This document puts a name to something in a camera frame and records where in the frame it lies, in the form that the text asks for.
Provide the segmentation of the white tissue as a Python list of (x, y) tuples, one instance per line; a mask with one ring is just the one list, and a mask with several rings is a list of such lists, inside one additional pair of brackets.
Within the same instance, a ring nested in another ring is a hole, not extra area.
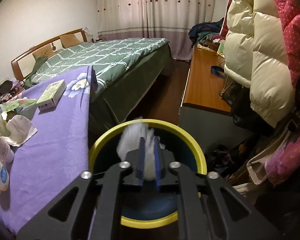
[[(154, 129), (149, 128), (145, 122), (135, 122), (128, 125), (122, 132), (117, 146), (117, 155), (122, 162), (128, 162), (136, 171), (138, 161), (138, 148), (140, 138), (145, 139), (145, 169), (144, 181), (155, 181), (155, 159), (154, 159)], [(165, 145), (160, 143), (161, 153)]]

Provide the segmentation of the white paper napkin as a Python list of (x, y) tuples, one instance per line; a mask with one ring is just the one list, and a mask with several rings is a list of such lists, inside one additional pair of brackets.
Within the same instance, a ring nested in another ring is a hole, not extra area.
[(15, 115), (8, 121), (6, 128), (10, 131), (4, 140), (11, 146), (19, 147), (37, 133), (33, 123), (22, 115)]

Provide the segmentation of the yellow rimmed blue trash bin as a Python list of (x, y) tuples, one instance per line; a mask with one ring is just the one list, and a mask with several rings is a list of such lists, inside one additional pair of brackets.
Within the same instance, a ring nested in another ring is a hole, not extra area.
[[(154, 129), (165, 148), (174, 159), (187, 165), (193, 172), (207, 173), (207, 166), (200, 145), (182, 128), (166, 121), (136, 119), (114, 126), (103, 133), (89, 151), (89, 170), (106, 171), (120, 161), (116, 149), (122, 132), (135, 123), (147, 124)], [(176, 196), (169, 193), (139, 193), (127, 197), (122, 209), (121, 224), (136, 229), (153, 229), (178, 220)]]

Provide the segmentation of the wooden low cabinet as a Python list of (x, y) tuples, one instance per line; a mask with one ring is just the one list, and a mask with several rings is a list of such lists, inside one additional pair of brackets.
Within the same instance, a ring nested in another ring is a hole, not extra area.
[(222, 62), (215, 51), (194, 46), (179, 108), (179, 127), (192, 135), (204, 152), (216, 145), (234, 148), (249, 135), (234, 124), (230, 106), (218, 94), (224, 80), (211, 73), (211, 66)]

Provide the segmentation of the green plaid bed quilt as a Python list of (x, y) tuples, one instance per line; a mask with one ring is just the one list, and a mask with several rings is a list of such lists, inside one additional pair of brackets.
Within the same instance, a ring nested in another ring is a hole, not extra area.
[(93, 66), (98, 84), (97, 95), (132, 69), (138, 60), (168, 44), (165, 38), (126, 38), (101, 41), (63, 48), (48, 58), (38, 70), (29, 76), (29, 84), (57, 77), (65, 72)]

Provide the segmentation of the purple floral table cloth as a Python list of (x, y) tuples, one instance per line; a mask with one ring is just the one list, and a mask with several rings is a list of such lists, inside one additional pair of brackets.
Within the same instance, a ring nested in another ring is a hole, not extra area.
[(88, 169), (90, 93), (96, 90), (95, 71), (84, 66), (37, 84), (23, 92), (38, 99), (49, 84), (64, 80), (66, 89), (55, 108), (21, 111), (37, 132), (0, 170), (8, 189), (0, 193), (0, 228), (15, 237), (18, 231), (81, 172)]

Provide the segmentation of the white green cardboard box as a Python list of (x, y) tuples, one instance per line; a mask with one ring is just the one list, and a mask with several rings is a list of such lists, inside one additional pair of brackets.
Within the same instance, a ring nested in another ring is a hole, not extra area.
[(66, 90), (65, 80), (59, 80), (48, 85), (46, 90), (37, 100), (37, 108), (42, 112), (48, 109), (55, 108)]

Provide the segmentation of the pile of clothes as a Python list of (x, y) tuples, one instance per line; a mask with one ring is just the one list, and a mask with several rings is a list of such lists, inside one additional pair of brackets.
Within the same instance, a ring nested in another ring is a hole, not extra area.
[(188, 33), (192, 47), (197, 43), (206, 44), (208, 38), (219, 35), (223, 22), (224, 18), (217, 22), (203, 22), (194, 25)]

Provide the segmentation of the cream puffer jacket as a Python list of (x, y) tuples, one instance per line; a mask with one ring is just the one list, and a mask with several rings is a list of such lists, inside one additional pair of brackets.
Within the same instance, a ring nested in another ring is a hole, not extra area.
[(275, 127), (294, 105), (294, 88), (274, 0), (232, 0), (225, 73), (250, 90), (250, 107)]

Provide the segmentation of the brown right pillow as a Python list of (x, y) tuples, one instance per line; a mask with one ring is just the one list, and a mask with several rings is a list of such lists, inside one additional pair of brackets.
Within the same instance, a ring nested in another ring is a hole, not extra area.
[(70, 48), (82, 43), (75, 34), (65, 34), (59, 37), (63, 48)]

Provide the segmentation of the brown pillow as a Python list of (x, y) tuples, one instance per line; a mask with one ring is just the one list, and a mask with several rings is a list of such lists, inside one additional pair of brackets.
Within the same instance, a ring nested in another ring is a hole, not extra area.
[(70, 48), (82, 43), (75, 34), (65, 34), (59, 37), (63, 48)]
[(52, 47), (50, 44), (45, 45), (44, 47), (34, 51), (32, 53), (33, 57), (35, 60), (41, 57), (53, 57), (55, 55), (55, 52), (53, 51)]

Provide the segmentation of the brown left pillow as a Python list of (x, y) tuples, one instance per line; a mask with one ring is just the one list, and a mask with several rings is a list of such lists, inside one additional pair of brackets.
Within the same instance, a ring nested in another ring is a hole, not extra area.
[(50, 44), (45, 45), (44, 47), (34, 51), (32, 53), (33, 57), (35, 60), (41, 57), (53, 57), (55, 55), (55, 52), (53, 51), (52, 47)]

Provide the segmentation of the white green tall bottle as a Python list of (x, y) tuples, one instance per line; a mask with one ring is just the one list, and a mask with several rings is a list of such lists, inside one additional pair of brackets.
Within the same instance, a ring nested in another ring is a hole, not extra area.
[(14, 159), (14, 152), (9, 144), (0, 136), (0, 158), (10, 164)]

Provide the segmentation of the dark clothes on nightstand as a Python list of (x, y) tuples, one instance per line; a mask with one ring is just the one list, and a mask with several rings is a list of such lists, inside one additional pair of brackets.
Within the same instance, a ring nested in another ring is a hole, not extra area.
[(14, 96), (18, 95), (24, 90), (24, 87), (17, 80), (15, 82), (6, 80), (0, 85), (0, 104), (7, 102)]

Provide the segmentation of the pink dotted puffer jacket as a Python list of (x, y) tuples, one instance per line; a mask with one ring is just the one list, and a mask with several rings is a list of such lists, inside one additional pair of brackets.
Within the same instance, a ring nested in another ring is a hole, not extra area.
[(296, 0), (274, 0), (282, 25), (292, 85), (300, 78), (300, 5)]

